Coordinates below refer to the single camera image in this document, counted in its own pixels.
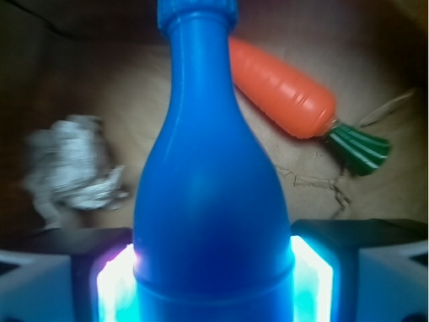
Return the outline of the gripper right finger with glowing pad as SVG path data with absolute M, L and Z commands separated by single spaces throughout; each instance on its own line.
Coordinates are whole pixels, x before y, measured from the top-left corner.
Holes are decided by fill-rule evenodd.
M 295 321 L 427 321 L 428 226 L 411 219 L 300 219 Z

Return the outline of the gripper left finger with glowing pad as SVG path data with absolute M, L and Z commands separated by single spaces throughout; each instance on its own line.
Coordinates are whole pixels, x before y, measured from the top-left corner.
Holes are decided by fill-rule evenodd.
M 2 321 L 100 321 L 97 277 L 128 227 L 31 231 L 1 246 Z

